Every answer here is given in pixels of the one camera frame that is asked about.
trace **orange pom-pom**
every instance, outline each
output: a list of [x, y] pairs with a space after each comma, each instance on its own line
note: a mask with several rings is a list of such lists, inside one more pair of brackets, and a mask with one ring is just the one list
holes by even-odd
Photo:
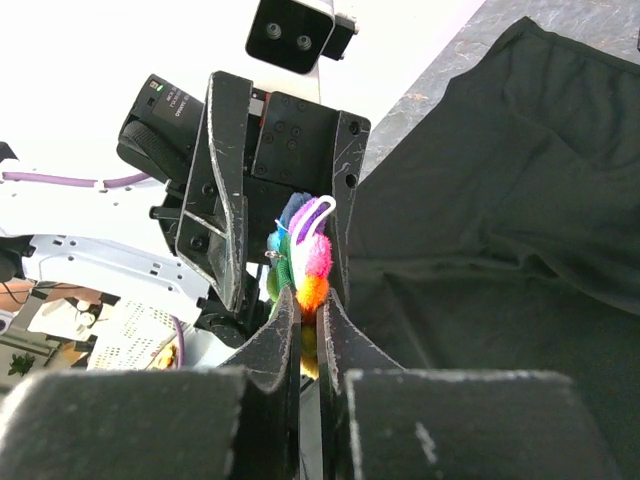
[[314, 315], [328, 296], [329, 280], [321, 277], [305, 277], [302, 288], [296, 293], [302, 315], [305, 317]]

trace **white basket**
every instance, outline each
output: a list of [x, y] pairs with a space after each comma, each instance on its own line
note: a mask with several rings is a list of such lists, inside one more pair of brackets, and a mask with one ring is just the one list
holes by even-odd
[[130, 300], [116, 304], [108, 323], [98, 336], [88, 370], [144, 370], [176, 336], [169, 314]]

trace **green plant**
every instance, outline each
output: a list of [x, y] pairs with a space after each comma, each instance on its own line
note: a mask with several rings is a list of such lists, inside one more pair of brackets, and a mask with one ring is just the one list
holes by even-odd
[[36, 357], [33, 355], [29, 355], [25, 353], [24, 355], [16, 355], [15, 353], [11, 356], [11, 364], [9, 365], [9, 375], [15, 375], [16, 373], [20, 374], [21, 377], [24, 377], [31, 367], [33, 367], [33, 363], [36, 361]]

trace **black fabric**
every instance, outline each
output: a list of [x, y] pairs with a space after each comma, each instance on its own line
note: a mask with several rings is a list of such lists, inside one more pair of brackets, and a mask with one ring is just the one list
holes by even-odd
[[640, 478], [640, 66], [522, 19], [360, 186], [349, 315], [406, 367], [570, 375]]

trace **gray countertop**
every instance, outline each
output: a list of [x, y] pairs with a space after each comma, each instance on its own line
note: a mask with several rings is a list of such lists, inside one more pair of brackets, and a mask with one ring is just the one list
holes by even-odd
[[442, 99], [449, 80], [475, 66], [522, 17], [545, 30], [640, 63], [640, 0], [487, 0], [372, 132], [364, 179]]

